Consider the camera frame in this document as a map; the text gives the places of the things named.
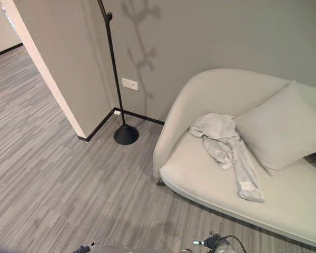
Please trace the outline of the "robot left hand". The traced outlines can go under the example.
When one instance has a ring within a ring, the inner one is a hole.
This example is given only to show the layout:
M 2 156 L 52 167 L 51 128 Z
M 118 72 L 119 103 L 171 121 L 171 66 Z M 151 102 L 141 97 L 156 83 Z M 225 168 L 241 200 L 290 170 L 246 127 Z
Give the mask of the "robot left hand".
M 96 245 L 95 241 L 92 241 L 88 245 L 81 245 L 77 249 L 73 251 L 73 253 L 88 253 L 92 250 L 92 248 Z

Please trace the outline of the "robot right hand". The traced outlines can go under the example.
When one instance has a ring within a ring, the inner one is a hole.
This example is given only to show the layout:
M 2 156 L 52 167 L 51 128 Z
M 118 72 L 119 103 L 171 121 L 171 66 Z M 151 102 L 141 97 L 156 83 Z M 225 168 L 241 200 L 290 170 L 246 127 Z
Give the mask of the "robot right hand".
M 228 252 L 229 243 L 223 239 L 218 233 L 210 235 L 205 240 L 195 240 L 193 244 L 196 246 L 205 246 L 209 248 L 210 252 L 224 253 Z

